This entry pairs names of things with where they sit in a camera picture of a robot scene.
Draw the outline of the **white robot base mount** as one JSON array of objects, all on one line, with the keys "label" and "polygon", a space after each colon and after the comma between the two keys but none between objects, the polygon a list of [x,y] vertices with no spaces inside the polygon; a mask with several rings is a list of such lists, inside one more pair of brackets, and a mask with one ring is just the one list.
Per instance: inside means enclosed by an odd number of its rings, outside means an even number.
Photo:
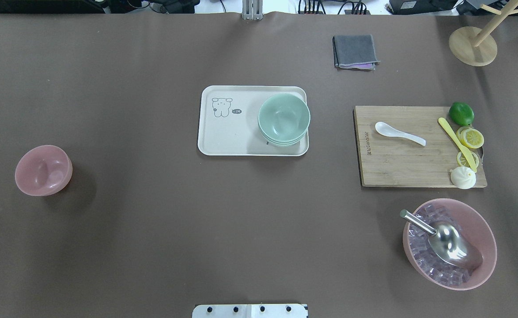
[{"label": "white robot base mount", "polygon": [[307,304],[201,304],[195,306],[192,318],[308,318]]}]

